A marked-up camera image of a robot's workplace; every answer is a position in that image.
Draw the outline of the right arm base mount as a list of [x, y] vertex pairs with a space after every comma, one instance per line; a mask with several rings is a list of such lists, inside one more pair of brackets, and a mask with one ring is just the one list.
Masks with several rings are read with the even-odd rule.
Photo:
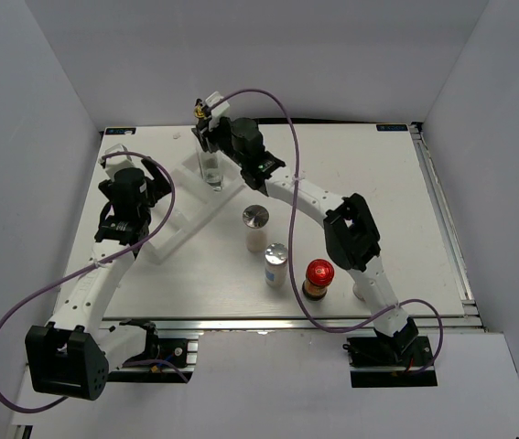
[[428, 366], [433, 352], [427, 337], [418, 337], [401, 357], [377, 337], [349, 337], [342, 348], [354, 389], [438, 386], [434, 367]]

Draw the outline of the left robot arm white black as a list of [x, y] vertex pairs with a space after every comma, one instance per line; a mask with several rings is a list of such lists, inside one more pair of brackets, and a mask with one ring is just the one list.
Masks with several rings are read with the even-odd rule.
[[152, 158], [142, 156], [141, 166], [115, 166], [114, 157], [103, 158], [108, 177], [98, 188], [107, 203], [88, 271], [48, 323], [31, 327], [25, 338], [32, 386], [39, 393], [94, 401], [110, 374], [127, 360], [148, 365], [159, 354], [150, 323], [123, 323], [107, 334], [100, 325], [119, 283], [150, 238], [151, 209], [173, 196], [175, 188]]

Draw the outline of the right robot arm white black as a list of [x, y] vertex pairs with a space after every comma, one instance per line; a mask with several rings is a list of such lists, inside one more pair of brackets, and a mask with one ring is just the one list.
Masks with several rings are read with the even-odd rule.
[[238, 165], [250, 189], [287, 203], [320, 225], [329, 258], [350, 275], [376, 317], [373, 329], [381, 357], [393, 365], [409, 358], [418, 330], [398, 304], [385, 274], [380, 233], [364, 197], [357, 193], [341, 197], [297, 179], [283, 160], [265, 149], [263, 135], [252, 119], [202, 116], [192, 132], [205, 152], [221, 152]]

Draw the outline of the glass bottle dark sauce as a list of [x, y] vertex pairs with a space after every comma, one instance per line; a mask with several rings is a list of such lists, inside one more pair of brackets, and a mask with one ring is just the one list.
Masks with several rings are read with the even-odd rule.
[[194, 115], [198, 120], [207, 118], [207, 105], [203, 99], [197, 99], [194, 106]]

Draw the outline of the glass bottle clear liquid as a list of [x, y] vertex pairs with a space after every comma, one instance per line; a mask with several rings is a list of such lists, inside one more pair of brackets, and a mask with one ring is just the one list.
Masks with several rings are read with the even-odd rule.
[[201, 149], [197, 151], [200, 176], [215, 192], [223, 189], [222, 160], [218, 153], [209, 153]]

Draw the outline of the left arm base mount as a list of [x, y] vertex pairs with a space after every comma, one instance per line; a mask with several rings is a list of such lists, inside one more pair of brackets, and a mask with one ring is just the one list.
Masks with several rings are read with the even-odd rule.
[[185, 383], [194, 362], [192, 338], [169, 335], [151, 320], [130, 318], [109, 328], [101, 349], [109, 363], [108, 381]]

